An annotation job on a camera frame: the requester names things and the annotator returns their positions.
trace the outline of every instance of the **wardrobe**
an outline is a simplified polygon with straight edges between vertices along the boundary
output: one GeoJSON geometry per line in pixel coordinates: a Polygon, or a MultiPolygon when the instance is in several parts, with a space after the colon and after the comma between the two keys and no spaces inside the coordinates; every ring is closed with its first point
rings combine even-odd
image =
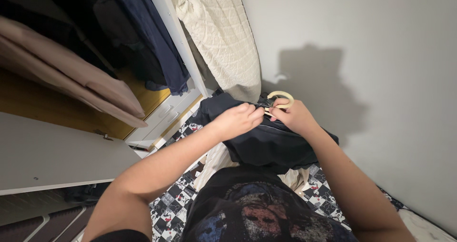
{"type": "Polygon", "coordinates": [[[149,91],[128,68],[117,76],[132,90],[148,124],[132,128],[88,105],[0,70],[0,195],[112,181],[153,152],[155,141],[209,90],[171,0],[152,0],[191,78],[188,92],[149,91]]]}

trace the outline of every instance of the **white quilted blanket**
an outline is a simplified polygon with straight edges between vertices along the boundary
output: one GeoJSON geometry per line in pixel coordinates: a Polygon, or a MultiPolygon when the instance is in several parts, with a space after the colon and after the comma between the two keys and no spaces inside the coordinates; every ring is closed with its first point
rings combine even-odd
{"type": "Polygon", "coordinates": [[[260,65],[241,0],[171,0],[221,88],[257,102],[260,65]]]}

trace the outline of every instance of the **person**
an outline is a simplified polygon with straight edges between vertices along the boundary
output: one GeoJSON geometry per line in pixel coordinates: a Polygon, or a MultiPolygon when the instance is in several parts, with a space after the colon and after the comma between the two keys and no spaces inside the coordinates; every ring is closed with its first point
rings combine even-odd
{"type": "MultiPolygon", "coordinates": [[[[313,147],[352,232],[313,212],[268,169],[241,164],[216,172],[188,208],[180,241],[414,241],[394,207],[296,100],[271,120],[283,122],[313,147]]],[[[83,241],[151,241],[149,203],[167,190],[201,155],[221,141],[256,126],[264,109],[244,103],[228,109],[190,136],[124,171],[101,196],[83,241]]],[[[171,236],[157,241],[168,241],[171,236]]]]}

